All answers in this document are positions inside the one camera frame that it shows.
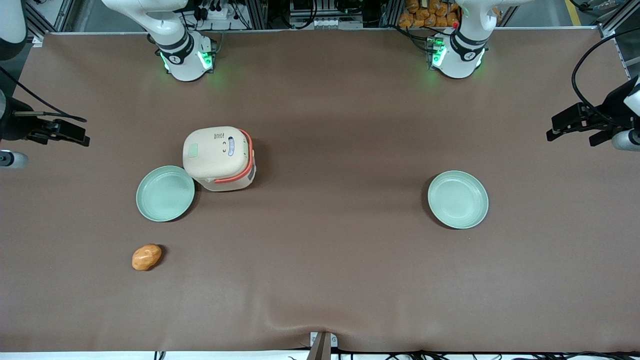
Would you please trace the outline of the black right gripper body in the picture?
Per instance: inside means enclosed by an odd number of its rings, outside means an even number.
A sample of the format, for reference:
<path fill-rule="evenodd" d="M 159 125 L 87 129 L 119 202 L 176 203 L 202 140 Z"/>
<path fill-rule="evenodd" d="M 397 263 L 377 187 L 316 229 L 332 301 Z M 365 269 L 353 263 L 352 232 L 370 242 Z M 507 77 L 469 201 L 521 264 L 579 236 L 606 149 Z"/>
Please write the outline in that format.
<path fill-rule="evenodd" d="M 3 141 L 19 141 L 38 128 L 38 120 L 33 116 L 16 116 L 14 112 L 30 112 L 30 105 L 14 98 L 0 101 L 0 137 Z"/>

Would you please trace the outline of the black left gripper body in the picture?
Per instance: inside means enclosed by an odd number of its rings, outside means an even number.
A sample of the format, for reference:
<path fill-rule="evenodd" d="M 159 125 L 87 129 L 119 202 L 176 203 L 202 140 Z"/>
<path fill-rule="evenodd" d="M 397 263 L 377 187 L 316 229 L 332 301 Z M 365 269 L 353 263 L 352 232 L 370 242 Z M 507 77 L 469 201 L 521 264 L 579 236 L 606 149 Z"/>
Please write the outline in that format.
<path fill-rule="evenodd" d="M 627 80 L 613 89 L 599 105 L 599 110 L 611 118 L 610 122 L 626 130 L 639 130 L 640 80 L 639 76 Z"/>

